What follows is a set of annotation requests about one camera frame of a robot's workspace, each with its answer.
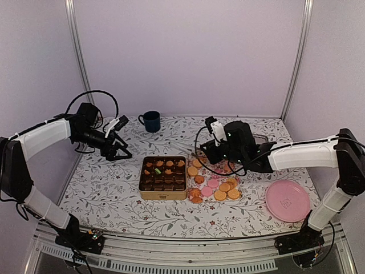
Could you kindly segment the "gold cookie tin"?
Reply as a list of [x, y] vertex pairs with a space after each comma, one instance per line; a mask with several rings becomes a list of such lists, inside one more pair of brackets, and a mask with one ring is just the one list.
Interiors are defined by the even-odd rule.
[[[156, 166], [157, 161], [163, 161], [160, 167]], [[167, 161], [174, 162], [173, 166], [168, 167]], [[178, 162], [182, 160], [185, 165], [178, 167]], [[146, 163], [152, 163], [152, 167], [147, 167]], [[173, 171], [167, 175], [166, 169]], [[144, 170], [151, 171], [151, 175], [145, 175]], [[183, 156], [147, 156], [143, 159], [140, 180], [140, 196], [144, 200], [185, 200], [188, 196], [187, 188], [187, 159]]]

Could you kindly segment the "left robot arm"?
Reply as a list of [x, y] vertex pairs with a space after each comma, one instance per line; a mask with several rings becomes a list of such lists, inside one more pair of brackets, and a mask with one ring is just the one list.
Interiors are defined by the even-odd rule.
[[118, 134], [128, 118], [117, 116], [100, 131], [96, 126], [98, 115], [96, 106], [82, 103], [74, 114], [66, 112], [11, 137], [1, 138], [1, 192], [7, 195], [5, 201], [15, 202], [19, 208], [63, 231], [63, 239], [73, 248], [85, 242], [83, 232], [72, 226], [78, 221], [37, 189], [29, 163], [66, 140], [99, 150], [109, 162], [130, 159], [128, 145]]

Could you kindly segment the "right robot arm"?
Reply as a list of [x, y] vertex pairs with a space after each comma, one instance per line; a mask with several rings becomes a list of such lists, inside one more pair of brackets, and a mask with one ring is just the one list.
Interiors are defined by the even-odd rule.
[[239, 164], [240, 171], [272, 173], [287, 168], [336, 168], [339, 179], [327, 191], [319, 206], [305, 218], [295, 237], [300, 249], [308, 248], [317, 234], [354, 196], [364, 192], [364, 145], [343, 128], [337, 135], [294, 143], [257, 144], [250, 126], [240, 120], [222, 125], [216, 118], [205, 119], [205, 128], [213, 136], [195, 150], [201, 150], [210, 164], [222, 160]]

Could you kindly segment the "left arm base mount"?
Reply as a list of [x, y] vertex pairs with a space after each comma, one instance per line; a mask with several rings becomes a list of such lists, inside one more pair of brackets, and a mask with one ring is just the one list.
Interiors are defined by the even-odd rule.
[[58, 245], [97, 255], [102, 253], [105, 242], [102, 231], [92, 229], [83, 232], [80, 230], [78, 219], [71, 218], [65, 229], [58, 227], [53, 227], [53, 229], [58, 233], [55, 240]]

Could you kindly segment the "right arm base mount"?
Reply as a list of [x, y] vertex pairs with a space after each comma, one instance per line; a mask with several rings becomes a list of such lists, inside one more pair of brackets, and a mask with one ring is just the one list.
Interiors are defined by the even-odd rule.
[[319, 247], [324, 243], [325, 241], [321, 231], [305, 227], [297, 233], [276, 237], [274, 246], [280, 255], [284, 255], [303, 251], [309, 248]]

